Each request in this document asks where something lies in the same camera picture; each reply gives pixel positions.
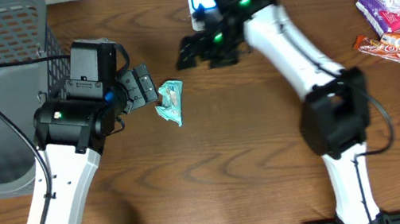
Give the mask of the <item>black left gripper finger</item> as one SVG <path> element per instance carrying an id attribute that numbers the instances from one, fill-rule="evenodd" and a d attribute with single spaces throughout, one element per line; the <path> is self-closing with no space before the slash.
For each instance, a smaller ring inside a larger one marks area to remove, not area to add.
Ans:
<path id="1" fill-rule="evenodd" d="M 143 91 L 138 86 L 138 80 L 132 71 L 126 71 L 126 73 L 119 79 L 118 82 L 122 85 L 124 91 L 126 91 L 127 105 L 124 110 L 125 112 L 136 110 L 146 105 Z"/>
<path id="2" fill-rule="evenodd" d="M 157 93 L 157 88 L 153 83 L 148 67 L 144 64 L 139 64 L 134 68 L 134 72 L 145 101 L 147 103 L 156 101 L 159 94 Z"/>

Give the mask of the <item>teal wet wipes packet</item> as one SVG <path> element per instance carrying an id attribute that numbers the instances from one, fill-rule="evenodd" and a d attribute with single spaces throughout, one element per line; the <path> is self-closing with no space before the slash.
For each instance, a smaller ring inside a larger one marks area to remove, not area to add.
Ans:
<path id="1" fill-rule="evenodd" d="M 181 81 L 165 81 L 158 89 L 158 94 L 162 95 L 161 105 L 155 108 L 158 115 L 166 121 L 176 122 L 179 126 L 183 126 L 182 91 L 183 83 Z"/>

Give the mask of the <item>orange tissue packet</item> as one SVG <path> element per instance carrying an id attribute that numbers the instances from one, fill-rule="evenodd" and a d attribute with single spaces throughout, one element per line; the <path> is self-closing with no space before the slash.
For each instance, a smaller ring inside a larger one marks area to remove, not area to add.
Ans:
<path id="1" fill-rule="evenodd" d="M 394 46 L 395 48 L 400 48 L 400 31 L 394 33 L 384 33 L 381 36 L 380 42 L 389 46 Z"/>

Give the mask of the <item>orange-red snack bar wrapper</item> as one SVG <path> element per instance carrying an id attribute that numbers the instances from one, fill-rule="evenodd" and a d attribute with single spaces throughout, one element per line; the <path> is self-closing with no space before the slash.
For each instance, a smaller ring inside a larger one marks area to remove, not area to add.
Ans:
<path id="1" fill-rule="evenodd" d="M 400 63 L 400 48 L 384 44 L 370 37 L 363 35 L 357 36 L 353 48 L 362 53 Z"/>

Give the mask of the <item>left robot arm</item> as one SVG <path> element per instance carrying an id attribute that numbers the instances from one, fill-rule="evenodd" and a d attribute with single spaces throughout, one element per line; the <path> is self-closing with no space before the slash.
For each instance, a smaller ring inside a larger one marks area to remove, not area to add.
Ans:
<path id="1" fill-rule="evenodd" d="M 38 168 L 27 224 L 81 224 L 105 139 L 123 114 L 157 100 L 147 67 L 119 68 L 118 54 L 127 52 L 107 38 L 74 41 L 69 76 L 35 111 L 35 136 L 26 144 Z"/>

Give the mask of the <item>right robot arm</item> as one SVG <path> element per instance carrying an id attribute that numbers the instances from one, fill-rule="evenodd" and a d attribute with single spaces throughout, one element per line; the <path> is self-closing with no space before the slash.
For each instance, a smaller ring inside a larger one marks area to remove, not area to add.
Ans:
<path id="1" fill-rule="evenodd" d="M 380 209 L 371 194 L 366 162 L 369 109 L 365 79 L 322 53 L 291 21 L 278 0 L 188 0 L 195 33 L 182 39 L 178 70 L 207 60 L 211 68 L 235 65 L 246 43 L 264 55 L 301 100 L 300 130 L 321 156 L 342 224 L 372 224 Z"/>

